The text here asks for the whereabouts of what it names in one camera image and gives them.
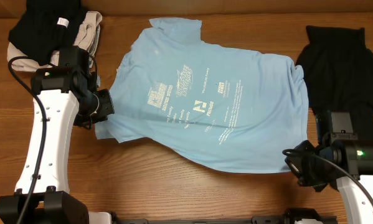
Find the light blue t-shirt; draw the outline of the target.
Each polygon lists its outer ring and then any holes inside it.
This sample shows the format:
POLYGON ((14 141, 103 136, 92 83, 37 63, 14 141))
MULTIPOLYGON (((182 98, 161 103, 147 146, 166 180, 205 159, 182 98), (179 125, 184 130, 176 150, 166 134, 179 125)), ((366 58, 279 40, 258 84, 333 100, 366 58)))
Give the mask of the light blue t-shirt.
POLYGON ((150 138, 211 169, 287 171, 283 150, 307 138, 308 92, 285 55, 208 44, 202 22, 155 18, 123 57, 115 112, 99 139, 150 138))

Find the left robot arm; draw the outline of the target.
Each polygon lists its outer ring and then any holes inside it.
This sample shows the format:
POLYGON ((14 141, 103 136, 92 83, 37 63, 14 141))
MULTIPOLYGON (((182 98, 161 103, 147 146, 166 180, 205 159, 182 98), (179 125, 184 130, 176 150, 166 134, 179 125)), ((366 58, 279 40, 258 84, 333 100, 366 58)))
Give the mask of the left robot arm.
POLYGON ((96 73, 77 67, 38 69, 27 86, 34 104, 31 140, 14 194, 0 197, 3 223, 116 223, 71 196, 68 154, 74 126, 91 129, 114 112, 96 73))

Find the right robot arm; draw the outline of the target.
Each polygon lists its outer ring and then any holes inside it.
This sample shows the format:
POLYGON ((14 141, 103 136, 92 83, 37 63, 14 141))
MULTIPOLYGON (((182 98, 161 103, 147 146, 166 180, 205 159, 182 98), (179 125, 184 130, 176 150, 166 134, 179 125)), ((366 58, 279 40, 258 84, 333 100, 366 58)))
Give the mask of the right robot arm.
POLYGON ((332 186, 341 194, 349 223, 373 223, 373 142, 338 139, 314 147, 303 141, 283 154, 298 185, 316 192, 332 186))

